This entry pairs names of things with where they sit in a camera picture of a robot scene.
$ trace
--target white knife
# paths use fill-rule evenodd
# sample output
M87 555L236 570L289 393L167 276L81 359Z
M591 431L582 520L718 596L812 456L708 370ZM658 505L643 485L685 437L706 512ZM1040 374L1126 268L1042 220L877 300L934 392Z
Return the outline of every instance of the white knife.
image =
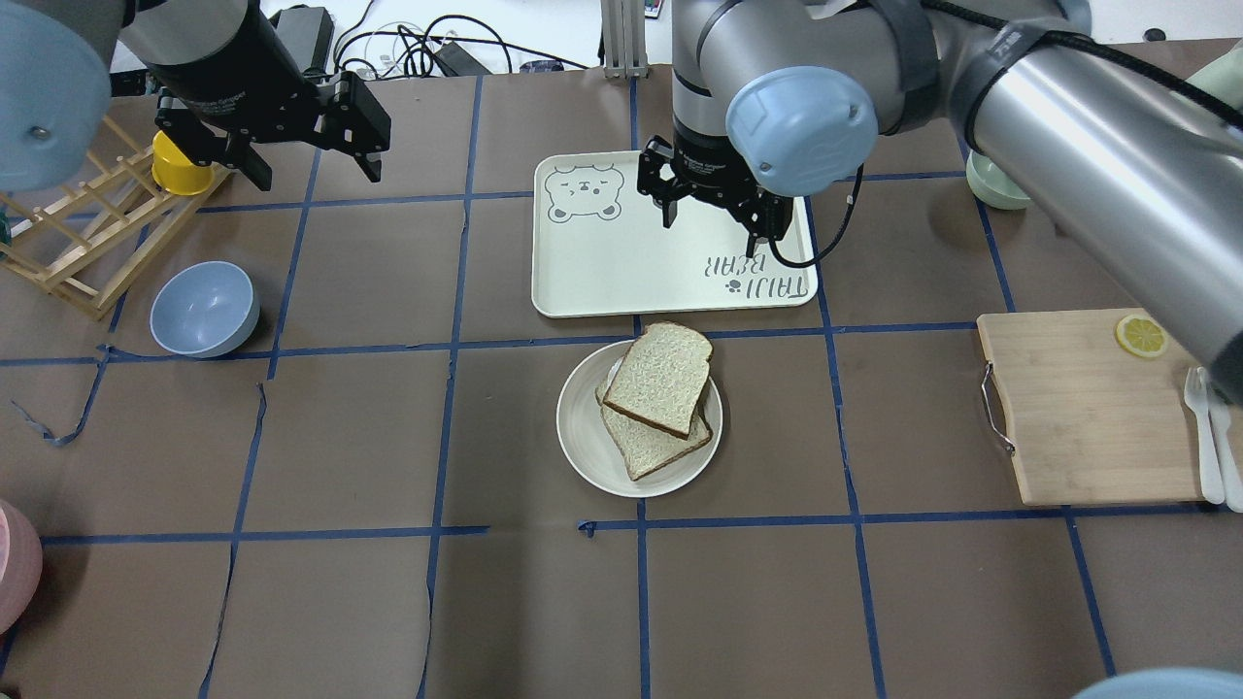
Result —
M1222 468L1217 464L1217 450L1213 448L1213 432L1208 425L1208 389L1199 378L1199 368L1187 372L1187 382L1182 387L1182 399L1196 413L1196 429L1199 435L1199 491L1204 500L1213 505L1226 501L1226 488L1222 485Z
M1213 427L1213 445L1217 448L1217 464L1222 469L1222 485L1226 486L1226 506L1236 512L1243 512L1243 479L1239 478L1238 464L1231 450L1231 408L1208 384L1208 371L1199 367L1199 378L1208 394L1208 422Z

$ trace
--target yellow cup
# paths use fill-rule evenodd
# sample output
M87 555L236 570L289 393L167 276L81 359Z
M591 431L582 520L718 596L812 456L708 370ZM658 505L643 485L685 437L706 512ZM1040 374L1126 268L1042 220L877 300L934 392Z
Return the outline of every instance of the yellow cup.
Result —
M193 197L211 187L211 168L191 163L163 131L155 133L152 147L155 150L152 177L160 187L183 197Z

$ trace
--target wooden cutting board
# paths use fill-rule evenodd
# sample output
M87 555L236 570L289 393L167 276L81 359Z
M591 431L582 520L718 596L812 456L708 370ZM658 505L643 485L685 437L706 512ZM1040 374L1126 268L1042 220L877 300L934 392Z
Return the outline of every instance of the wooden cutting board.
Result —
M1119 347L1114 327L1135 312L1144 311L979 316L1023 502L1203 500L1195 415L1182 403L1187 369L1199 362L1176 342L1156 359ZM1232 413L1238 459L1243 412Z

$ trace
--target blue bowl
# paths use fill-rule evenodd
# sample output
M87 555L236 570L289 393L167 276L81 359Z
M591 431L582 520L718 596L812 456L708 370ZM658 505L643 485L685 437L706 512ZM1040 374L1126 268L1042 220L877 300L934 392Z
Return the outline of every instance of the blue bowl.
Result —
M255 285L241 267L221 260L181 270L152 303L155 342L199 359L236 350L257 322Z

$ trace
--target bread slice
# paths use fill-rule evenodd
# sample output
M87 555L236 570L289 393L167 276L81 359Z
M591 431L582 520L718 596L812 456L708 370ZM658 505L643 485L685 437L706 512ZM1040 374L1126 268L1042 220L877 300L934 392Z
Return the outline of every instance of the bread slice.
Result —
M626 351L604 404L687 439L711 358L712 343L702 335L677 323L653 323Z
M630 480L639 480L658 471L712 440L712 428L699 410L691 420L689 439L680 439L618 413L604 404L608 383L608 379L604 379L604 383L595 389L595 402L600 403L600 419L604 420L604 428L609 430L613 443L622 451Z

